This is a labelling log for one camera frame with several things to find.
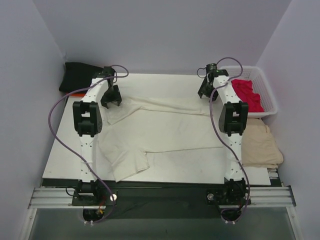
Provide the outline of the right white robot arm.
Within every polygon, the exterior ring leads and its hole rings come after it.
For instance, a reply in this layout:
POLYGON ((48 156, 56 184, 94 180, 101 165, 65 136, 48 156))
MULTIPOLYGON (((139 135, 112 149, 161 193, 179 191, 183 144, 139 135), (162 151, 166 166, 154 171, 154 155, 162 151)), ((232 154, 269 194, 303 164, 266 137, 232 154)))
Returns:
POLYGON ((242 164, 242 139, 247 126, 249 105, 236 94, 227 70, 218 69, 216 63, 209 63, 197 94, 209 98, 209 116, 213 130, 226 149, 226 172, 224 182, 228 186, 241 184, 245 190, 249 184, 248 175, 242 164), (220 98, 222 110, 215 123, 213 101, 220 98))

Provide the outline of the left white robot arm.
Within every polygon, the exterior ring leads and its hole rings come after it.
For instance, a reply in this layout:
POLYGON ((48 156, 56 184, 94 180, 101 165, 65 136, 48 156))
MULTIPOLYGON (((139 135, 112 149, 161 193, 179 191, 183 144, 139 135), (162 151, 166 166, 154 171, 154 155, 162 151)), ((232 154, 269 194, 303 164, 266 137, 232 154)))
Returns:
POLYGON ((90 206, 101 201, 96 156, 98 134, 103 128, 100 107, 108 108, 109 103, 122 102, 119 87, 115 85, 117 73, 113 66, 105 66, 92 77, 89 89, 81 100, 72 104, 74 129, 79 136, 81 160, 80 177, 76 187, 77 194, 90 206))

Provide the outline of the cream white t-shirt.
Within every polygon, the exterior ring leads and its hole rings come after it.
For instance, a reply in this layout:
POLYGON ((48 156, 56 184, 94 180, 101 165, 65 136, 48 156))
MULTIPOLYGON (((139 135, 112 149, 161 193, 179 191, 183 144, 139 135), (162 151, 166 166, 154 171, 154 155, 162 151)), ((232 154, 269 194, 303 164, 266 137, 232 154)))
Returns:
POLYGON ((147 153, 223 146, 213 130, 207 99, 128 96, 120 106, 100 111, 98 145, 116 182, 147 170, 147 153))

